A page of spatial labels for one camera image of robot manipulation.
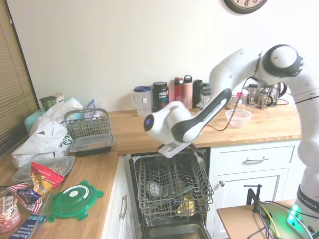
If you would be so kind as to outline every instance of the dish rack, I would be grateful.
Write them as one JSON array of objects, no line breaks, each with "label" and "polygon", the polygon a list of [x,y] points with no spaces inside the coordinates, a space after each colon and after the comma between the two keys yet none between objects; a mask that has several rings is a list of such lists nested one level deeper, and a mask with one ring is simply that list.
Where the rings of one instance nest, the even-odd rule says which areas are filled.
[{"label": "dish rack", "polygon": [[[102,112],[105,116],[68,120],[68,117],[70,117],[72,114],[81,114],[84,116],[84,113],[96,111]],[[68,133],[72,139],[104,133],[110,133],[113,135],[111,132],[109,114],[105,109],[95,108],[80,111],[70,111],[64,115],[64,121]]]},{"label": "dish rack", "polygon": [[149,225],[155,220],[192,217],[209,211],[213,189],[193,154],[142,158],[138,174],[138,201]]}]

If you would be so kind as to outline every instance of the dishwasher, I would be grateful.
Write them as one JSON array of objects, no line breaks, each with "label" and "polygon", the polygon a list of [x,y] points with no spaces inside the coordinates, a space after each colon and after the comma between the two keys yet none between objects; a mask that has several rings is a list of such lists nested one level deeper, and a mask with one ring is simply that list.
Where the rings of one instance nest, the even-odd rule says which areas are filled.
[{"label": "dishwasher", "polygon": [[158,153],[124,157],[137,239],[210,239],[205,223],[213,190],[208,180],[209,148],[173,158]]}]

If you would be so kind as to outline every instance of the drawer handle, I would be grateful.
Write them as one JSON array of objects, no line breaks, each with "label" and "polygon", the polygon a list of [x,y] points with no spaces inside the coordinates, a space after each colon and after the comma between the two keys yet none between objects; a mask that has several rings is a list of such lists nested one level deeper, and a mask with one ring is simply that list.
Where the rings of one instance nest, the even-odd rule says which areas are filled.
[{"label": "drawer handle", "polygon": [[249,158],[247,158],[246,162],[264,162],[266,160],[268,160],[268,158],[265,158],[265,157],[262,157],[261,159],[249,159]]},{"label": "drawer handle", "polygon": [[[124,212],[122,213],[123,201],[124,201],[124,200],[125,200],[125,206],[124,206]],[[128,198],[127,198],[127,196],[125,195],[125,196],[122,197],[122,205],[121,205],[120,219],[121,219],[121,218],[124,219],[125,214],[126,214],[126,209],[127,209],[127,207],[128,207]]]}]

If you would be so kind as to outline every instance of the small table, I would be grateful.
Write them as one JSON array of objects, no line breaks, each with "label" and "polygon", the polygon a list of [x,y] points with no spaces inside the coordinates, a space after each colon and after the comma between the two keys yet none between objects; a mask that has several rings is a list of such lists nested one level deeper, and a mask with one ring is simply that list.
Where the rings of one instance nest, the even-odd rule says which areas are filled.
[{"label": "small table", "polygon": [[[281,201],[280,204],[286,207],[292,207],[295,203],[294,200]],[[288,213],[273,205],[265,205],[264,207],[272,214],[273,220],[276,223],[277,229],[283,238],[286,239],[301,239],[301,237],[290,228],[287,223]],[[253,205],[233,207],[233,208],[220,208],[217,213],[224,224],[229,239],[247,239],[248,236],[263,228],[259,214],[253,213]],[[252,239],[265,239],[266,231],[253,236]]]}]

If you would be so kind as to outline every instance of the teal lid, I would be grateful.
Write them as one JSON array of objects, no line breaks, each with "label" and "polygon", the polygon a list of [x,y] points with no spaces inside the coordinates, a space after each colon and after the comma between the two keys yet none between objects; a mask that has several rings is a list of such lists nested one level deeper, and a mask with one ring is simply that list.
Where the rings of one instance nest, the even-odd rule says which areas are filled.
[{"label": "teal lid", "polygon": [[76,217],[80,221],[88,216],[87,211],[103,195],[102,191],[89,185],[87,180],[82,181],[53,197],[52,212],[48,220],[53,222],[55,218]]}]

